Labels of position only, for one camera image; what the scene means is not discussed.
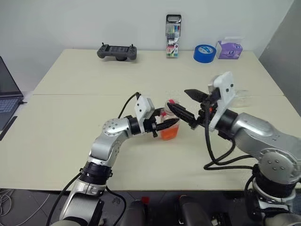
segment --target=blue tape roll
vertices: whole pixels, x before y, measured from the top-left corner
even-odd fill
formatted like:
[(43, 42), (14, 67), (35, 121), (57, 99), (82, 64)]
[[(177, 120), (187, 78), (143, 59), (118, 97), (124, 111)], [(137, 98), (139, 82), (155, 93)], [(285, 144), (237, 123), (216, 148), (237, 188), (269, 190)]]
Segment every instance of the blue tape roll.
[(201, 63), (210, 63), (213, 61), (216, 49), (209, 45), (198, 45), (194, 49), (193, 58)]

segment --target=laptop screen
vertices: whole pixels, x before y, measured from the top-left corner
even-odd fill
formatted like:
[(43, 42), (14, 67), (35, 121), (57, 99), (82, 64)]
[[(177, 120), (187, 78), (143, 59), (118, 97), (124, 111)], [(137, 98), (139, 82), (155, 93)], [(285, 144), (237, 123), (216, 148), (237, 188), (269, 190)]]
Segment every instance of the laptop screen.
[(0, 97), (22, 95), (5, 63), (0, 57)]

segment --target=laptop keyboard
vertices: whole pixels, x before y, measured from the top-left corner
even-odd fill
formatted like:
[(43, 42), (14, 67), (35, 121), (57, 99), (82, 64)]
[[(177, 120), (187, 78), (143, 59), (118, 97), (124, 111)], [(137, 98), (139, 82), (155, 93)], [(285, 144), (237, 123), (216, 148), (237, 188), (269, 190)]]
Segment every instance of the laptop keyboard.
[(0, 113), (8, 113), (15, 106), (18, 99), (0, 100)]

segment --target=transparent container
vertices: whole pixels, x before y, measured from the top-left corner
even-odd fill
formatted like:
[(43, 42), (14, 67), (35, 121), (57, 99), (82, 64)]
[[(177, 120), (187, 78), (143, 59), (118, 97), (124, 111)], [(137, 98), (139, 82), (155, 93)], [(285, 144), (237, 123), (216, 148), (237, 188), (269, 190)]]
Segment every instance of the transparent container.
[(236, 95), (232, 100), (231, 107), (249, 107), (251, 105), (252, 96), (246, 89), (236, 91)]
[[(175, 116), (175, 114), (172, 113), (172, 111), (169, 109), (167, 103), (174, 104), (174, 103), (178, 103), (178, 102), (173, 99), (169, 99), (166, 101), (165, 107), (164, 107), (164, 109), (161, 110), (161, 113), (160, 113), (161, 122), (163, 122), (167, 119), (178, 119), (178, 117)], [(180, 126), (180, 121), (178, 121), (175, 125), (167, 128), (167, 129), (161, 130), (160, 131), (161, 138), (163, 140), (171, 140), (171, 139), (175, 138), (178, 134), (179, 126)]]

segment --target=laptop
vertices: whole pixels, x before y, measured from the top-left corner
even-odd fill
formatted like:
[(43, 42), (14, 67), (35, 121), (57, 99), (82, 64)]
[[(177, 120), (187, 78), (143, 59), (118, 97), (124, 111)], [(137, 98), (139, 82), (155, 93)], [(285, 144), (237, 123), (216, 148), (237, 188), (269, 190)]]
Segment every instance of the laptop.
[(23, 94), (0, 57), (0, 131), (3, 130), (23, 100)]

